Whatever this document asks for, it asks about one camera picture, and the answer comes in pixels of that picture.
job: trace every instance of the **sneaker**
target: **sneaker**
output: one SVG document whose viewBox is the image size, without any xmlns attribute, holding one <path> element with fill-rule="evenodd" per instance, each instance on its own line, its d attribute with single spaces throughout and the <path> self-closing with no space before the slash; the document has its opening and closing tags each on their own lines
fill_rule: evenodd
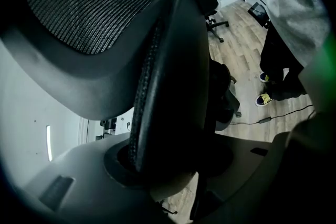
<svg viewBox="0 0 336 224">
<path fill-rule="evenodd" d="M 273 99 L 269 97 L 268 93 L 263 93 L 259 95 L 256 99 L 256 105 L 257 106 L 266 106 L 270 101 Z"/>
<path fill-rule="evenodd" d="M 269 80 L 269 77 L 265 74 L 265 73 L 261 73 L 259 76 L 259 79 L 261 80 L 261 82 L 273 82 L 271 80 Z"/>
</svg>

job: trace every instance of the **laminate flooring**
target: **laminate flooring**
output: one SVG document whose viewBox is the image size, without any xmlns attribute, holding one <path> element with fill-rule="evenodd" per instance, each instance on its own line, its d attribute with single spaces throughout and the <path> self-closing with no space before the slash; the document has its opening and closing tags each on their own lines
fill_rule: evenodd
<svg viewBox="0 0 336 224">
<path fill-rule="evenodd" d="M 220 43 L 212 33 L 208 34 L 212 59 L 224 63 L 237 80 L 236 97 L 240 101 L 242 117 L 234 117 L 232 122 L 235 123 L 254 123 L 268 116 L 284 115 L 311 104 L 308 95 L 302 95 L 281 102 L 272 101 L 263 108 L 255 105 L 257 95 L 263 90 L 263 84 L 259 80 L 261 72 L 259 63 L 267 30 L 247 13 L 249 8 L 249 4 L 239 1 L 222 8 L 213 16 L 217 22 L 229 21 L 229 27 L 224 25 L 215 28 L 219 36 L 224 39 L 223 43 Z M 292 130 L 312 111 L 313 107 L 309 107 L 263 124 L 230 125 L 218 133 L 242 139 L 272 142 L 276 134 Z M 196 174 L 186 188 L 168 198 L 163 204 L 165 208 L 178 212 L 177 215 L 169 215 L 178 224 L 191 222 L 189 215 L 195 199 L 197 179 Z"/>
</svg>

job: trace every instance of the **chair backrest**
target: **chair backrest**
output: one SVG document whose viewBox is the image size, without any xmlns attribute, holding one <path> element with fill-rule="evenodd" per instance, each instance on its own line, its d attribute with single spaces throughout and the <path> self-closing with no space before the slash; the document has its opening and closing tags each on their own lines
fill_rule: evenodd
<svg viewBox="0 0 336 224">
<path fill-rule="evenodd" d="M 104 120 L 134 104 L 129 161 L 147 181 L 167 182 L 196 171 L 209 85 L 204 16 L 216 4 L 19 0 L 2 36 L 22 68 L 80 116 Z"/>
<path fill-rule="evenodd" d="M 145 39 L 170 0 L 13 0 L 5 46 L 51 96 L 84 118 L 133 106 Z"/>
</svg>

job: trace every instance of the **person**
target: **person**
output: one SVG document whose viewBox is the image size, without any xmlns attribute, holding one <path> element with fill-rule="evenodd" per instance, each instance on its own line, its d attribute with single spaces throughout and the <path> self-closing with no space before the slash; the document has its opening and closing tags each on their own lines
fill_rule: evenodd
<svg viewBox="0 0 336 224">
<path fill-rule="evenodd" d="M 260 61 L 265 88 L 256 98 L 257 106 L 306 94 L 298 75 L 330 31 L 321 0 L 267 0 L 267 14 L 271 23 Z M 284 68 L 289 68 L 285 77 Z"/>
</svg>

